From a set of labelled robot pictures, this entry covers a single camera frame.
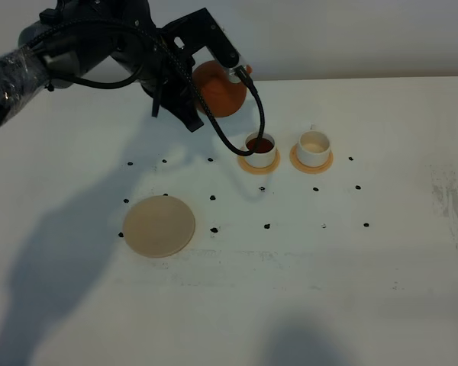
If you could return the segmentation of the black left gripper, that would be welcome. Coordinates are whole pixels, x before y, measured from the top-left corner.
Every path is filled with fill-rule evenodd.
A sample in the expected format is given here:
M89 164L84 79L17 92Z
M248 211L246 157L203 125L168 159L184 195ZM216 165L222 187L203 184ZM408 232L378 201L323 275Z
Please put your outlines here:
M129 73L139 66L143 67L138 82L153 99L151 113L154 117L160 108L167 109L188 131L195 132L203 126L203 122L189 87L179 77L162 47L152 40L148 40L147 44L149 50L145 50L134 35L122 35L117 41L114 60Z

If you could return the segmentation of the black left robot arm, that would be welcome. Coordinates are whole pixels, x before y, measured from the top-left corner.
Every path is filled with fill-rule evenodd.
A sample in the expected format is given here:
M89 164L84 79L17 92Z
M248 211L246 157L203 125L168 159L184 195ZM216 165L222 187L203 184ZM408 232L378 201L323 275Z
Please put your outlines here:
M138 82L186 128L202 121L192 60L180 56L151 17L147 1L58 1L0 56L0 127L39 92L81 85L119 89Z

